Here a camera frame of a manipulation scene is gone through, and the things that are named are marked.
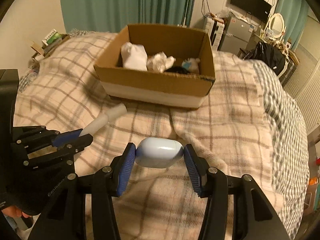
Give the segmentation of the person left hand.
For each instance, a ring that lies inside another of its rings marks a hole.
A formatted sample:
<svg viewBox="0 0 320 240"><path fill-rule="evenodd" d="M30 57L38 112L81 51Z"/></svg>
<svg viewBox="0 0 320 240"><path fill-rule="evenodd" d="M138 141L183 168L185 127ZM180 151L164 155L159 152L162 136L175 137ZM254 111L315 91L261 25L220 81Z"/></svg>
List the person left hand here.
<svg viewBox="0 0 320 240"><path fill-rule="evenodd" d="M2 210L2 213L6 216L11 217L11 218L20 218L20 217L29 218L29 217L31 217L30 215L22 212L22 210L16 206L6 207L5 209Z"/></svg>

